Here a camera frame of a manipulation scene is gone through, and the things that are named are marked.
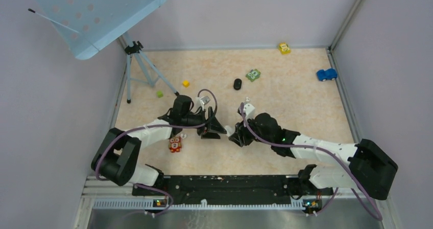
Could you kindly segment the black earbud charging case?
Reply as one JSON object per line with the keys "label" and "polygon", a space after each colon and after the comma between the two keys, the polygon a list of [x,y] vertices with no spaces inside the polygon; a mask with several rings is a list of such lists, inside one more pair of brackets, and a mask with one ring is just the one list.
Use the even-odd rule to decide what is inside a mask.
{"label": "black earbud charging case", "polygon": [[242,88],[242,80],[240,78],[236,78],[233,82],[233,89],[234,90],[240,90]]}

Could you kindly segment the white earbud charging case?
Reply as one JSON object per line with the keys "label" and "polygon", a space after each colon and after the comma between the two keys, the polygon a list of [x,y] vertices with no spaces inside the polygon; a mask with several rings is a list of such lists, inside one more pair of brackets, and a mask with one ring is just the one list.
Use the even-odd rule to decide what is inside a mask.
{"label": "white earbud charging case", "polygon": [[230,137],[231,135],[234,134],[234,129],[231,126],[226,125],[224,128],[225,128],[227,137]]}

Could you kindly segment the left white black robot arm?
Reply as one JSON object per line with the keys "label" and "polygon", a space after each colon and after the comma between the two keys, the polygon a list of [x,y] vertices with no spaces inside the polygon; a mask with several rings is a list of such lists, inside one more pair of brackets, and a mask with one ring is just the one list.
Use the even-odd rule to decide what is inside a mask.
{"label": "left white black robot arm", "polygon": [[109,180],[118,186],[127,183],[142,184],[152,195],[162,192],[162,172],[150,165],[140,166],[140,150],[156,142],[175,137],[183,129],[196,129],[203,139],[220,139],[227,130],[216,119],[216,108],[202,106],[193,112],[193,100],[178,95],[166,114],[142,127],[123,131],[111,128],[104,137],[92,162],[91,169],[100,180]]}

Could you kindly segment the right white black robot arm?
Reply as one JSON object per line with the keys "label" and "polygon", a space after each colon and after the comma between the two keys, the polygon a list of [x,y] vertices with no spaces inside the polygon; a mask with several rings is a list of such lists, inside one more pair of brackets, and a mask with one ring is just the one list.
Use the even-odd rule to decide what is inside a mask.
{"label": "right white black robot arm", "polygon": [[363,188],[370,197],[386,200],[398,170],[398,165],[372,140],[342,144],[310,138],[283,129],[268,113],[237,123],[229,140],[240,147],[253,141],[262,142],[283,157],[333,165],[333,168],[316,166],[299,180],[305,194],[323,188]]}

